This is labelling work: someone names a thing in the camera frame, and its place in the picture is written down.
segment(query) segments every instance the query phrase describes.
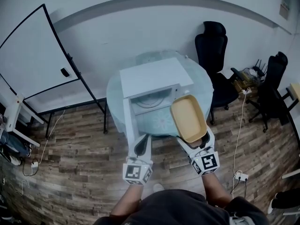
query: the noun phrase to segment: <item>person's arm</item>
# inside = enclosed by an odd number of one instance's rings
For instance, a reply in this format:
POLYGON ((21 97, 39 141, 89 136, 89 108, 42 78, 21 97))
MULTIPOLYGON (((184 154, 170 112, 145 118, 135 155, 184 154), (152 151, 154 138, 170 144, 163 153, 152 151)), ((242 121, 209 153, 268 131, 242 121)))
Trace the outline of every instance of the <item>person's arm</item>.
POLYGON ((231 196, 224 189, 214 173, 202 176, 202 180, 205 188, 206 200, 210 205, 224 208, 230 203, 232 200, 231 196))
POLYGON ((129 216, 135 212, 143 193, 144 186, 130 185, 125 194, 121 197, 118 203, 114 206, 110 217, 129 216))

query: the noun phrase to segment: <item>chair armrest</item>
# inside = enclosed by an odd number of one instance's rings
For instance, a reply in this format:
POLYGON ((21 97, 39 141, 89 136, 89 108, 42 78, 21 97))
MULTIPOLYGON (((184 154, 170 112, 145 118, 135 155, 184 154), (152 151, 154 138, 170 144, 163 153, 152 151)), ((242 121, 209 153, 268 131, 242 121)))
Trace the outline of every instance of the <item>chair armrest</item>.
POLYGON ((231 68, 231 70, 233 71, 233 75, 229 78, 229 80, 231 82, 233 82, 236 78, 238 78, 241 81, 244 81, 244 77, 242 76, 242 74, 238 70, 236 70, 233 67, 231 68))

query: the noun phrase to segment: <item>tray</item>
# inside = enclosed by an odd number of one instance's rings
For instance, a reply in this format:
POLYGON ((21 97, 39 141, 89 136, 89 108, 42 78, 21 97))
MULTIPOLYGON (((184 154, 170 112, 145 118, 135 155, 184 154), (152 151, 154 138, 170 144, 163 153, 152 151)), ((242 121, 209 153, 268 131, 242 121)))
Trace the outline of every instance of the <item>tray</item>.
POLYGON ((195 142, 206 134, 206 121, 194 96, 186 95, 173 101, 171 114, 179 135, 186 142, 195 142))

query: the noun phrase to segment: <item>black pants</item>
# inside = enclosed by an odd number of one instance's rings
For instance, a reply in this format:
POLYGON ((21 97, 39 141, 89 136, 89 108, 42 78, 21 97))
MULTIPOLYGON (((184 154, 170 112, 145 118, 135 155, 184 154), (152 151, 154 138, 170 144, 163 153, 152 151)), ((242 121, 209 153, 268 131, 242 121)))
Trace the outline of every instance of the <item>black pants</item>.
POLYGON ((300 188, 280 192, 272 202, 272 208, 293 208, 300 206, 300 188))

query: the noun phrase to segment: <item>wooden floor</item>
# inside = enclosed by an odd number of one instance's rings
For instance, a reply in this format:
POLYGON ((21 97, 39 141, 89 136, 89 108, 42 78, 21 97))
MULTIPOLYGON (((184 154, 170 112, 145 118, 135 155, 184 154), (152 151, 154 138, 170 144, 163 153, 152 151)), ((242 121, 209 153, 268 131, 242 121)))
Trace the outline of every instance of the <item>wooden floor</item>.
MULTIPOLYGON (((242 99, 215 112, 216 124, 211 129, 216 137, 221 167, 216 172, 224 187, 232 189, 233 155, 240 126, 242 99)), ((236 156, 236 170, 249 175, 247 199, 267 211, 270 199, 276 192, 297 186, 296 180, 281 180, 281 175, 294 170, 299 157, 296 137, 290 124, 282 127, 271 120, 269 130, 263 133, 263 123, 258 117, 249 123, 255 109, 244 106, 244 118, 236 156)), ((61 113, 52 118, 52 126, 61 113)), ((128 185, 122 180, 122 164, 127 156, 127 141, 116 130, 108 117, 109 133, 103 132, 103 115, 95 105, 66 110, 45 149, 39 171, 33 177, 24 177, 22 167, 12 166, 2 160, 2 173, 6 184, 3 194, 10 207, 30 224, 87 224, 109 214, 128 185), (16 193, 12 185, 22 191, 16 193)), ((34 124, 31 137, 41 142, 31 159, 40 159, 45 145, 46 126, 34 124)), ((31 173, 30 162, 25 164, 25 174, 31 173)), ((203 183, 174 138, 156 140, 152 149, 153 175, 145 187, 144 197, 152 193, 153 184, 160 182, 166 189, 182 188, 204 193, 203 183)), ((244 195, 240 183, 236 195, 244 195)), ((294 216, 284 218, 282 211, 268 216, 271 224, 293 224, 294 216)))

